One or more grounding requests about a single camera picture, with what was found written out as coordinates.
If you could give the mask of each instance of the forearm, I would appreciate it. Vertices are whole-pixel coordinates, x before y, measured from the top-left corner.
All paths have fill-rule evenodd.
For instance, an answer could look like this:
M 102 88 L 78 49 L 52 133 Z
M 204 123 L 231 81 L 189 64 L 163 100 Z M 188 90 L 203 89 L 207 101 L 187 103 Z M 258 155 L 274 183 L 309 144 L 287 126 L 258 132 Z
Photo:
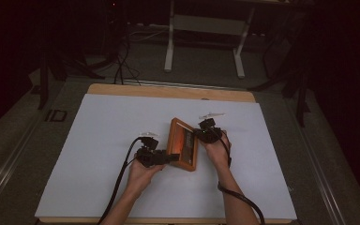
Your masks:
M 126 189 L 110 213 L 101 222 L 101 225 L 124 224 L 138 197 L 138 194 Z
M 228 190 L 235 191 L 243 195 L 241 188 L 233 178 L 233 174 L 227 167 L 218 167 L 217 176 L 220 184 Z M 228 225 L 237 224 L 259 224 L 253 209 L 245 202 L 235 198 L 232 195 L 223 192 L 223 199 L 225 205 L 226 222 Z

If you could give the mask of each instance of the white board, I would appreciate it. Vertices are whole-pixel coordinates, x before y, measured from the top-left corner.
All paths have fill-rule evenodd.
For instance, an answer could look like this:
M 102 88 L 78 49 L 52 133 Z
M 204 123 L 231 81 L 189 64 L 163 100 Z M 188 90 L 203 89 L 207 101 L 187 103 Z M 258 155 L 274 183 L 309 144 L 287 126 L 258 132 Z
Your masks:
M 41 197 L 37 218 L 98 218 L 113 193 L 130 144 L 141 132 L 159 135 L 165 149 L 174 117 L 198 128 L 199 116 L 215 118 L 232 142 L 232 173 L 265 218 L 296 219 L 293 203 L 258 103 L 163 97 L 85 95 Z M 134 145 L 133 153 L 142 144 Z M 119 188 L 126 185 L 128 169 Z M 158 172 L 130 218 L 224 218 L 218 179 L 203 147 L 197 170 L 167 166 Z

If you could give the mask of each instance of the hand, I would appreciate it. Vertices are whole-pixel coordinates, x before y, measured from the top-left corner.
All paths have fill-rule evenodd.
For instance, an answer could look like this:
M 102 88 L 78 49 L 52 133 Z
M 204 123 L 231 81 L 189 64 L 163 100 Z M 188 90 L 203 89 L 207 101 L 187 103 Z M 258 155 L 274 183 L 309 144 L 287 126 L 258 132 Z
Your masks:
M 222 132 L 223 135 L 221 135 L 221 140 L 226 144 L 227 148 L 230 151 L 231 143 L 227 137 L 227 132 L 225 130 L 222 130 Z M 201 142 L 201 144 L 206 149 L 207 156 L 209 156 L 216 169 L 221 167 L 229 167 L 229 156 L 226 149 L 224 148 L 223 143 L 220 140 L 214 143 Z
M 162 171 L 164 167 L 165 165 L 155 165 L 150 168 L 145 168 L 139 160 L 135 159 L 130 165 L 126 190 L 136 198 L 139 198 L 151 183 L 154 174 Z

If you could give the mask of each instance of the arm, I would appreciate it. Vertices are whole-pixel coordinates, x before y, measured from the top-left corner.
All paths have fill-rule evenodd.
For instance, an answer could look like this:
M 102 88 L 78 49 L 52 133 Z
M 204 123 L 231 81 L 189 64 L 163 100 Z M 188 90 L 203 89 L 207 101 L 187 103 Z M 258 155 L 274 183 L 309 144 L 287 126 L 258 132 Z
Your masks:
M 226 135 L 222 135 L 222 141 L 230 149 L 230 142 Z M 218 181 L 226 189 L 235 191 L 243 195 L 241 188 L 236 183 L 228 165 L 228 156 L 223 144 L 220 141 L 214 143 L 204 143 L 207 156 L 215 166 Z M 236 199 L 234 196 L 223 193 L 226 222 L 228 225 L 237 224 L 259 224 L 253 209 L 245 202 Z
M 130 166 L 127 187 L 125 188 L 124 193 L 101 224 L 124 224 L 134 203 L 151 183 L 151 179 L 154 174 L 163 170 L 163 168 L 164 165 L 156 165 L 150 168 L 145 168 L 138 160 L 134 160 Z

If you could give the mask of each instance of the person's left hand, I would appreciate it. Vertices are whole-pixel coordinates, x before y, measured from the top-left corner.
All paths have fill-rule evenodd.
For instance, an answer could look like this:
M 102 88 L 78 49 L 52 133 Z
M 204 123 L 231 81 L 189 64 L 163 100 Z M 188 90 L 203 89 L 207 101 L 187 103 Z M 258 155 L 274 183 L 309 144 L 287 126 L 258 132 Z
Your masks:
M 129 176 L 127 179 L 127 190 L 139 198 L 142 192 L 151 183 L 154 174 L 162 171 L 165 165 L 155 165 L 145 168 L 141 162 L 135 159 L 130 165 Z

